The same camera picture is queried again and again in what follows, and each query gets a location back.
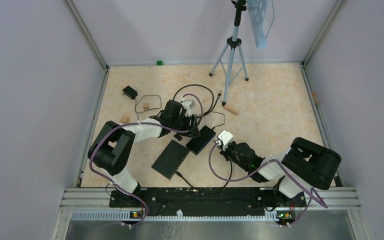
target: black mounting plate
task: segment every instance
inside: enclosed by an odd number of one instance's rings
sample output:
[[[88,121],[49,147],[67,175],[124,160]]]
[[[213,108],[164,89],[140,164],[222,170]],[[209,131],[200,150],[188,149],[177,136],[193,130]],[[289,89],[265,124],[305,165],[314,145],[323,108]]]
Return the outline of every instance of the black mounting plate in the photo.
[[[175,216],[181,209],[184,216],[262,216],[264,207],[289,207],[291,202],[276,198],[271,188],[260,187],[148,187],[135,192],[149,207],[148,216]],[[292,201],[305,207],[303,193]],[[117,190],[111,192],[110,208],[141,208],[142,204]]]

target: black power adapter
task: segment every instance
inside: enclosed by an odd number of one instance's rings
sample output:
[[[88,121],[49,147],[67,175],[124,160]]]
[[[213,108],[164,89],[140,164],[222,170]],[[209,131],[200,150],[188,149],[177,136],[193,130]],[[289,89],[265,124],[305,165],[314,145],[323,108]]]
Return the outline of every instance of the black power adapter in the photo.
[[[123,89],[123,93],[131,98],[132,100],[135,99],[137,96],[138,96],[138,92],[133,89],[131,86],[126,86],[124,89]]]

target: white wall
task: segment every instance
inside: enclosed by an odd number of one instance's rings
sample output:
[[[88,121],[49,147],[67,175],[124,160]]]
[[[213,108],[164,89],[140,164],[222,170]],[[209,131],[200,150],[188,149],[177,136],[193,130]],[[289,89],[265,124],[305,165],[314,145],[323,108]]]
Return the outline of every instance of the white wall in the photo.
[[[384,1],[350,0],[309,66],[345,182],[384,239]]]
[[[0,240],[51,237],[103,70],[62,0],[0,0]]]
[[[109,65],[212,63],[233,33],[230,0],[74,0]],[[274,0],[266,49],[256,49],[248,12],[239,38],[246,61],[304,60],[336,0]]]

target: speckled floor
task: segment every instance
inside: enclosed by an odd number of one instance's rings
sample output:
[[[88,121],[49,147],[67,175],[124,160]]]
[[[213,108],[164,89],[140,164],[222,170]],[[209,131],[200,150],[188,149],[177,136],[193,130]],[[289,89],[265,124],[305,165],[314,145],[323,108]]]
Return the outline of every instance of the speckled floor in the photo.
[[[233,72],[241,66],[235,64]],[[175,92],[188,84],[201,84],[210,88],[217,96],[219,90],[225,89],[225,75],[218,66],[210,77],[212,65],[167,65],[167,66],[127,66],[112,67],[102,100],[99,116],[94,132],[95,139],[105,122],[112,120],[120,123],[122,116],[128,116],[130,121],[136,121],[134,111],[135,101],[122,95],[122,89],[127,85],[143,95],[160,95],[162,107],[172,99]],[[225,113],[226,123],[216,127],[218,135],[227,130],[234,135],[237,143],[246,142],[257,155],[266,157],[286,149],[295,137],[303,137],[322,144],[320,132],[316,123],[307,90],[297,63],[282,64],[247,64],[249,81],[244,80],[241,72],[230,85],[227,104],[239,110],[237,116],[223,109],[221,99],[215,111]],[[203,102],[204,110],[211,104],[210,93],[201,87],[188,87],[180,92],[193,93]],[[150,107],[159,107],[157,97],[147,98],[143,102]],[[140,114],[139,119],[156,115],[159,110]],[[199,107],[193,109],[199,113]],[[212,128],[223,123],[223,116],[211,113],[205,116],[201,126]],[[161,138],[152,138],[133,145],[127,167],[132,176],[142,187],[187,187],[188,185],[177,175],[168,180],[154,169],[152,164],[172,140],[173,133]],[[183,138],[182,145],[190,138]],[[208,166],[208,155],[213,144],[210,143],[198,156],[189,153],[178,171],[195,187],[220,187],[224,182],[216,178]],[[217,152],[213,153],[214,170],[219,175],[228,177],[230,164]],[[246,172],[233,165],[232,178],[237,179]],[[105,187],[108,181],[92,173],[87,166],[81,183],[82,187]],[[228,187],[263,187],[273,186],[276,182],[256,183],[250,178],[231,182]]]

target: tripod head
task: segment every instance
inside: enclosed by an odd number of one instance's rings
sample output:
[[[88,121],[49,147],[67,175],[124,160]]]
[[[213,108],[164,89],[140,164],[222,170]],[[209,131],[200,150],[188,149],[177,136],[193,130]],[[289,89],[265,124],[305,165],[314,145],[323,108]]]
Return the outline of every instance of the tripod head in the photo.
[[[236,8],[236,15],[234,17],[234,25],[236,27],[238,27],[241,24],[242,11],[247,10],[247,6],[245,6],[245,4],[247,4],[247,0],[237,0],[237,1],[232,0],[231,2],[234,5],[234,7]]]

